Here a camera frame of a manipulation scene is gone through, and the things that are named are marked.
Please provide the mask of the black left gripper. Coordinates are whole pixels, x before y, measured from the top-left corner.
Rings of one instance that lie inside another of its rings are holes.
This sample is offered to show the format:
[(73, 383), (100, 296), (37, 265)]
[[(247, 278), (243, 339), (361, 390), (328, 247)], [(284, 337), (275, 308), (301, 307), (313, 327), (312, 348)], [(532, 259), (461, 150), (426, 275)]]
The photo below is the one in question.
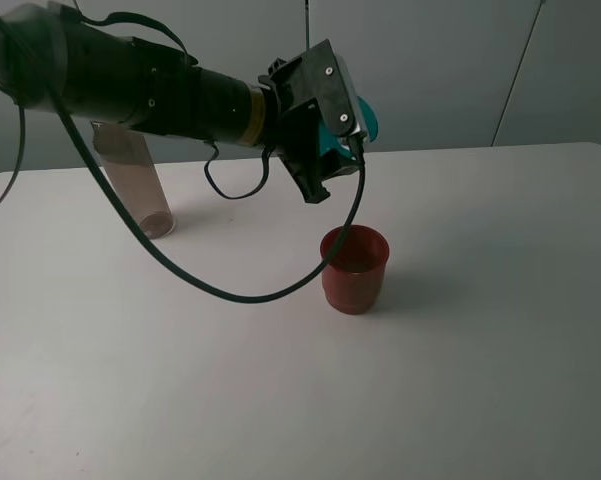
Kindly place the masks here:
[(259, 81), (275, 96), (272, 138), (305, 203), (330, 193), (322, 182), (356, 173), (360, 163), (347, 149), (321, 152), (320, 127), (342, 143), (360, 133), (360, 106), (344, 60), (323, 40), (289, 59), (276, 59)]

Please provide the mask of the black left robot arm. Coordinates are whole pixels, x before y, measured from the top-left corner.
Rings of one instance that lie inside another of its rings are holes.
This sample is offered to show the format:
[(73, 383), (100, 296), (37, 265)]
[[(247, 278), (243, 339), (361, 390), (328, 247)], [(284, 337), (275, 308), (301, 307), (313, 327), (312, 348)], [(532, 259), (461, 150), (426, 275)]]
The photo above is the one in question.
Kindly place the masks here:
[(319, 133), (337, 141), (366, 127), (343, 60), (321, 42), (277, 60), (256, 85), (205, 69), (180, 40), (170, 45), (116, 37), (107, 25), (164, 25), (131, 12), (92, 20), (51, 2), (0, 15), (0, 86), (23, 107), (62, 108), (142, 133), (284, 153), (308, 184), (327, 179)]

